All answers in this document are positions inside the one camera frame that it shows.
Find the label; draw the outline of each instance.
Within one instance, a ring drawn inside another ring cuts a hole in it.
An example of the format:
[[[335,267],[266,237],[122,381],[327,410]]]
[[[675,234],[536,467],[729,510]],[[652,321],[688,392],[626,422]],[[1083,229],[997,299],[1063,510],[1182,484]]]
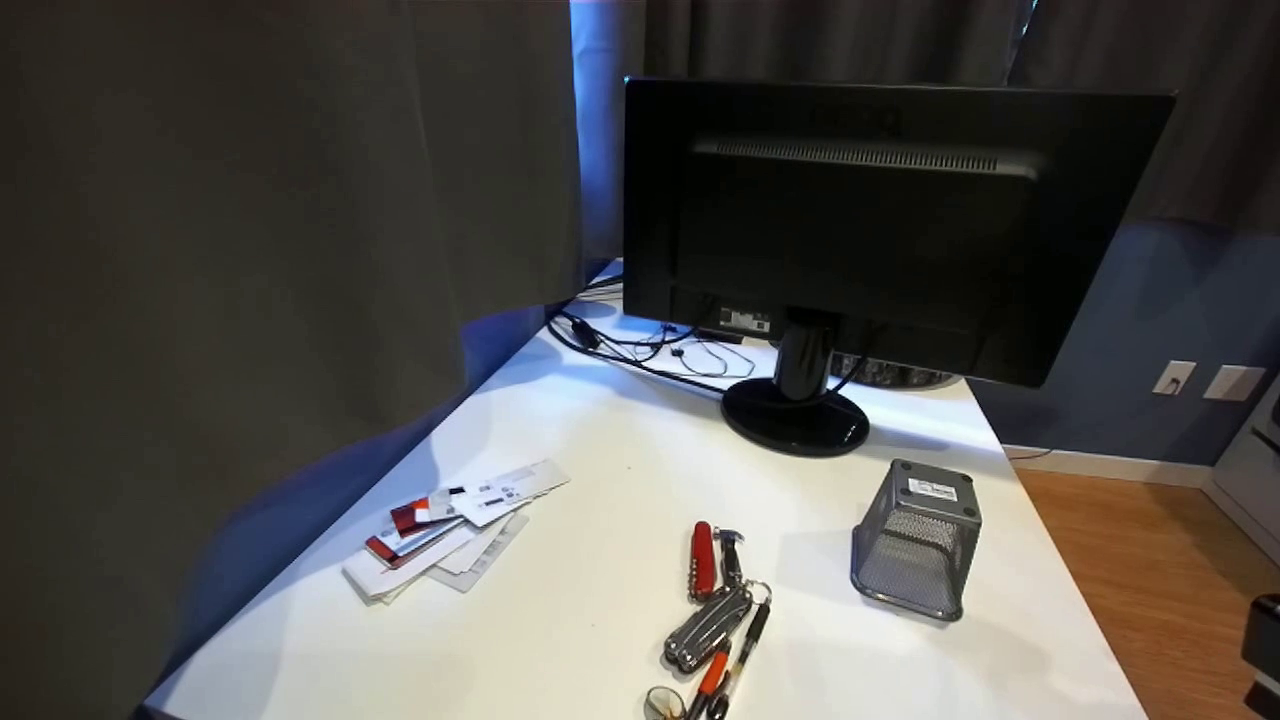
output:
[[[944,503],[962,503],[962,491],[952,484],[928,484],[928,480],[910,475],[910,491],[914,495],[932,495],[932,500],[944,500]]]

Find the mesh container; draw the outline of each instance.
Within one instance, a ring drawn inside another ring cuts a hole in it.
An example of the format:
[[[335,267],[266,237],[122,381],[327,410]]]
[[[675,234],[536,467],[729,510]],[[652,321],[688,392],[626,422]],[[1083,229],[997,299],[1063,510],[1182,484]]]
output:
[[[868,602],[962,621],[979,523],[970,475],[892,462],[866,523],[851,528],[850,582]]]

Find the pen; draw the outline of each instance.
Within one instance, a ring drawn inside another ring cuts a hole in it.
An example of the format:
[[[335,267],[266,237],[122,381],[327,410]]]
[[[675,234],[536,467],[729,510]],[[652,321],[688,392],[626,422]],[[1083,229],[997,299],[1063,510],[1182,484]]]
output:
[[[716,699],[707,706],[707,720],[724,720],[724,716],[729,716],[729,695],[733,695],[736,681],[744,675],[744,667],[747,667],[747,660],[752,660],[752,649],[756,649],[760,636],[764,636],[767,612],[772,612],[772,602],[764,602],[764,606],[752,612],[744,649],[736,651],[736,663],[724,671],[724,684],[719,684]]]

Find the monitor stand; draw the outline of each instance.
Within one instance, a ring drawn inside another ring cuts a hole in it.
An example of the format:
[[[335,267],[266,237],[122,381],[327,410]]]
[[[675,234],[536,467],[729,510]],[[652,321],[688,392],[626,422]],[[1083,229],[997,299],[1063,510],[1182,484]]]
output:
[[[845,456],[868,439],[868,411],[845,395],[789,399],[772,381],[733,384],[719,399],[729,428],[789,456]]]
[[[719,399],[729,428],[789,456],[845,456],[868,439],[868,411],[829,392],[833,332],[796,321],[775,350],[772,381],[733,384]]]

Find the monitor base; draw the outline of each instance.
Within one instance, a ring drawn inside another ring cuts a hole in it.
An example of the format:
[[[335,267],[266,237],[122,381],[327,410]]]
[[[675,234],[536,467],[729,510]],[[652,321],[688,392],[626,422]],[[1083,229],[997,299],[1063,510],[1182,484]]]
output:
[[[789,456],[845,456],[868,439],[873,424],[845,395],[789,399],[772,381],[733,384],[719,416],[744,439]]]

